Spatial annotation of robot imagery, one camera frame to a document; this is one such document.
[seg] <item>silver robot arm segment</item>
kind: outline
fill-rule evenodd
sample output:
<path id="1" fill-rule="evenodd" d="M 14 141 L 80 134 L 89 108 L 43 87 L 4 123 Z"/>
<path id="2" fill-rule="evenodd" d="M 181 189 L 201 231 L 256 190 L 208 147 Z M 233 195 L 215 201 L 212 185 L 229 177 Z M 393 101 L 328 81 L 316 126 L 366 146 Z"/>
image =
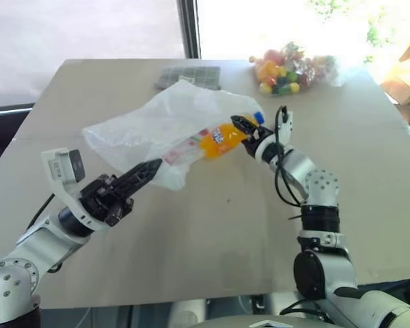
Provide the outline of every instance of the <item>silver robot arm segment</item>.
<path id="1" fill-rule="evenodd" d="M 298 291 L 315 301 L 331 320 L 346 328 L 410 328 L 410 305 L 373 290 L 358 289 L 346 239 L 340 233 L 337 196 L 338 178 L 319 169 L 304 153 L 285 146 L 292 131 L 292 113 L 281 108 L 279 145 L 275 133 L 263 126 L 233 117 L 234 125 L 248 135 L 246 151 L 272 171 L 281 169 L 303 200 L 300 202 L 302 230 L 297 238 L 301 253 L 295 258 Z M 278 151 L 282 151 L 282 163 Z"/>
<path id="2" fill-rule="evenodd" d="M 39 327 L 41 278 L 86 244 L 91 233 L 108 230 L 132 211 L 131 195 L 151 181 L 161 160 L 140 163 L 117 178 L 103 174 L 84 189 L 78 150 L 42 153 L 51 191 L 67 207 L 33 223 L 14 250 L 0 259 L 0 327 Z"/>

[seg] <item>table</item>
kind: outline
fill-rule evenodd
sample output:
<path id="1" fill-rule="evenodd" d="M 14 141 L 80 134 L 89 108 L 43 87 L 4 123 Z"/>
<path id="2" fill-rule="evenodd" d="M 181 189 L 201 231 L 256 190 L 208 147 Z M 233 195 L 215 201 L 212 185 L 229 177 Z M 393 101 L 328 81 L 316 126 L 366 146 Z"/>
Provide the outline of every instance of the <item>table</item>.
<path id="1" fill-rule="evenodd" d="M 313 87 L 269 98 L 247 61 L 70 60 L 0 159 L 0 257 L 13 248 L 49 194 L 40 152 L 78 148 L 87 178 L 117 173 L 85 144 L 84 126 L 137 109 L 156 94 L 165 65 L 219 65 L 224 90 L 253 96 L 272 124 L 294 112 L 292 145 L 339 176 L 342 231 L 360 284 L 410 278 L 410 133 L 365 70 L 344 87 Z M 50 209 L 60 209 L 58 201 Z M 42 280 L 44 308 L 124 305 L 295 288 L 300 223 L 283 204 L 266 165 L 242 147 L 198 161 L 179 192 L 146 186 L 135 208 Z"/>

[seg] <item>blue bottle cap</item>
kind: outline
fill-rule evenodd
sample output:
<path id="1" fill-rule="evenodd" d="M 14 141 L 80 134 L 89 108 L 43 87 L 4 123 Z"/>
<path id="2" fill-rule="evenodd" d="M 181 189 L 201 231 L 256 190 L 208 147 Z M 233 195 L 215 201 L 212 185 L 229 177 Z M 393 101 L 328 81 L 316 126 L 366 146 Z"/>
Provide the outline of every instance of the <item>blue bottle cap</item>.
<path id="1" fill-rule="evenodd" d="M 264 123 L 264 116 L 261 114 L 260 111 L 257 111 L 257 112 L 254 114 L 254 117 L 255 117 L 255 119 L 257 120 L 257 123 L 259 123 L 259 125 L 261 125 L 261 124 Z"/>

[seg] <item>orange soda bottle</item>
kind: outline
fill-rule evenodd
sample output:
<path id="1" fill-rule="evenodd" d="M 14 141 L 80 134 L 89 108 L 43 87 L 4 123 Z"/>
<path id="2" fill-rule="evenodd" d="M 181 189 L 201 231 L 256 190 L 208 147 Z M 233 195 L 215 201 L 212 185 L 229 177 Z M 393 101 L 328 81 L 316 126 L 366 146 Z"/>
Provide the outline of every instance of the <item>orange soda bottle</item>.
<path id="1" fill-rule="evenodd" d="M 254 115 L 243 115 L 256 126 L 264 123 L 263 115 L 257 111 Z M 232 123 L 223 123 L 214 128 L 200 142 L 200 148 L 205 151 L 207 159 L 216 159 L 237 147 L 246 134 L 238 130 Z"/>

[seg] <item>white plastic bag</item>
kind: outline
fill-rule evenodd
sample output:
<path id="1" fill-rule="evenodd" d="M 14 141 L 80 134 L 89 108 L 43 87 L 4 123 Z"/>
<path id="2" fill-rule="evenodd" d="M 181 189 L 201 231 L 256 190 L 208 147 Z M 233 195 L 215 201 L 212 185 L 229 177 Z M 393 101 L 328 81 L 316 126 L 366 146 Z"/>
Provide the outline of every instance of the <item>white plastic bag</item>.
<path id="1" fill-rule="evenodd" d="M 230 121 L 231 115 L 263 113 L 248 96 L 212 91 L 179 81 L 142 108 L 83 129 L 90 147 L 106 162 L 126 172 L 136 164 L 164 158 L 153 184 L 180 190 L 190 164 L 203 156 L 189 138 Z M 169 161 L 171 150 L 181 152 Z"/>

